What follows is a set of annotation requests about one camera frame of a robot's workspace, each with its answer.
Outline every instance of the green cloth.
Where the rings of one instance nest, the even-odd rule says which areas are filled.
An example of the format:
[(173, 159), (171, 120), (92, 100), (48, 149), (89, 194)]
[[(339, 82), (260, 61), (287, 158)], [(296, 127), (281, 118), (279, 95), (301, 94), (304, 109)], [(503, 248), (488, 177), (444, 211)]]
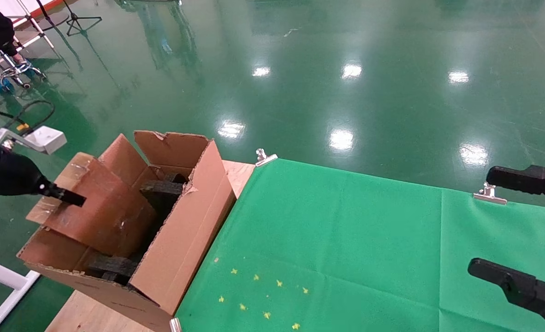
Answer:
[(545, 207), (275, 160), (256, 168), (176, 317), (185, 332), (545, 332), (467, 273), (475, 257), (545, 281)]

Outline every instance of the wooden table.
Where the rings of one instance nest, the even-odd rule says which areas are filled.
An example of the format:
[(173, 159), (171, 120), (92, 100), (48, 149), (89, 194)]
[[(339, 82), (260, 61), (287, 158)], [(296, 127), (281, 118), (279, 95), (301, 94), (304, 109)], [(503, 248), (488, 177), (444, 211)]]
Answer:
[[(224, 160), (224, 167), (234, 193), (239, 197), (254, 170), (254, 165)], [(152, 332), (152, 330), (75, 290), (45, 332)]]

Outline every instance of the cardboard box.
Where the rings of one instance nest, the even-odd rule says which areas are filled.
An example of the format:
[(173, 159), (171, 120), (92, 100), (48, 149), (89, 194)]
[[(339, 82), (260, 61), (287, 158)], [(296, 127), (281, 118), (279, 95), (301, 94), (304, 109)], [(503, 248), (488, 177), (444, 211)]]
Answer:
[[(58, 185), (82, 193), (90, 191), (90, 182), (95, 181), (102, 189), (89, 192), (79, 214), (68, 212), (72, 208), (57, 200), (42, 198), (28, 215), (41, 227), (18, 257), (30, 269), (71, 286), (156, 332), (170, 332), (168, 321), (230, 212), (235, 196), (215, 141), (199, 135), (149, 131), (137, 131), (134, 136), (150, 165), (123, 135), (98, 160), (77, 155), (79, 159), (72, 160), (58, 177)], [(148, 202), (136, 199), (136, 193), (148, 179), (164, 178), (170, 172), (181, 173), (189, 181), (129, 285), (86, 275), (87, 264), (98, 252), (134, 249), (138, 239), (131, 232), (142, 232), (142, 225), (154, 213), (147, 209)], [(127, 199), (116, 201), (107, 197)], [(121, 223), (129, 230), (128, 240), (117, 236), (121, 240), (112, 241), (111, 245), (93, 241), (95, 237), (90, 234), (94, 234), (95, 227), (120, 234), (122, 231), (114, 226)]]

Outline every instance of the yellow tag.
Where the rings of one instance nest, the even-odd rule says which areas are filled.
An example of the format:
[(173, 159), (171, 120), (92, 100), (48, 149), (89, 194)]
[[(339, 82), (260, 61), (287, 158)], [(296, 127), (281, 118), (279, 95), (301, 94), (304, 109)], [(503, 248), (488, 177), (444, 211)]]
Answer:
[(30, 128), (28, 124), (20, 124), (19, 126), (16, 127), (16, 130), (22, 131), (28, 128)]

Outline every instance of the robotic arm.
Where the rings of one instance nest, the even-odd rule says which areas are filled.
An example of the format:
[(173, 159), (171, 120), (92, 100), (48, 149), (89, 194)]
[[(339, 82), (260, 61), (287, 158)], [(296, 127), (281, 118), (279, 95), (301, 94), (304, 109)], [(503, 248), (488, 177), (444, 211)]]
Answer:
[(14, 143), (51, 154), (66, 143), (66, 138), (64, 133), (47, 126), (40, 126), (26, 136), (0, 128), (0, 195), (41, 194), (76, 206), (84, 204), (85, 197), (58, 187), (39, 171), (32, 160), (13, 153)]
[[(529, 194), (545, 195), (545, 167), (531, 165), (526, 170), (494, 166), (487, 182)], [(545, 319), (545, 282), (535, 276), (481, 258), (473, 258), (468, 272), (473, 277), (502, 288), (508, 302), (541, 315)]]

